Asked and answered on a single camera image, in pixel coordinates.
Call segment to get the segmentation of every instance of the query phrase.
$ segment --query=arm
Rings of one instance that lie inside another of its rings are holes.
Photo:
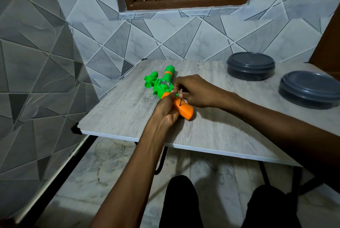
[[[298,163],[340,192],[340,137],[288,115],[251,103],[199,75],[178,77],[174,92],[190,105],[216,107],[256,128]]]
[[[94,217],[91,227],[139,227],[164,138],[179,116],[171,108],[174,96],[172,93],[158,102],[136,149]]]

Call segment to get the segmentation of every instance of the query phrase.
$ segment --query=black pants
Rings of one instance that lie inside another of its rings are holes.
[[[184,175],[173,177],[165,193],[159,228],[203,227],[196,190]],[[301,228],[287,195],[279,189],[261,185],[248,203],[242,228],[289,227]]]

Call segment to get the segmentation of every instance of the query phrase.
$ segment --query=container lid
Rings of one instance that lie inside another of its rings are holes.
[[[242,72],[267,73],[275,69],[275,61],[272,57],[256,52],[238,52],[229,56],[229,67]]]
[[[340,82],[335,78],[312,71],[292,71],[285,74],[280,86],[300,98],[317,102],[340,100]]]

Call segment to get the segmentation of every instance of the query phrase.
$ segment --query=forearm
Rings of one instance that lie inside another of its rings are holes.
[[[334,172],[340,172],[340,137],[251,103],[236,94],[229,94],[229,98],[232,99],[220,101],[219,108],[253,126],[302,166],[322,176],[334,187]]]
[[[101,205],[91,227],[139,226],[166,132],[157,118],[150,118],[134,153]]]

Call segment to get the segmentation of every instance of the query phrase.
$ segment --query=right hand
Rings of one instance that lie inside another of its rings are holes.
[[[224,97],[226,90],[223,90],[203,78],[200,75],[177,77],[175,80],[174,93],[185,99],[188,104],[197,107],[219,107],[219,99]]]

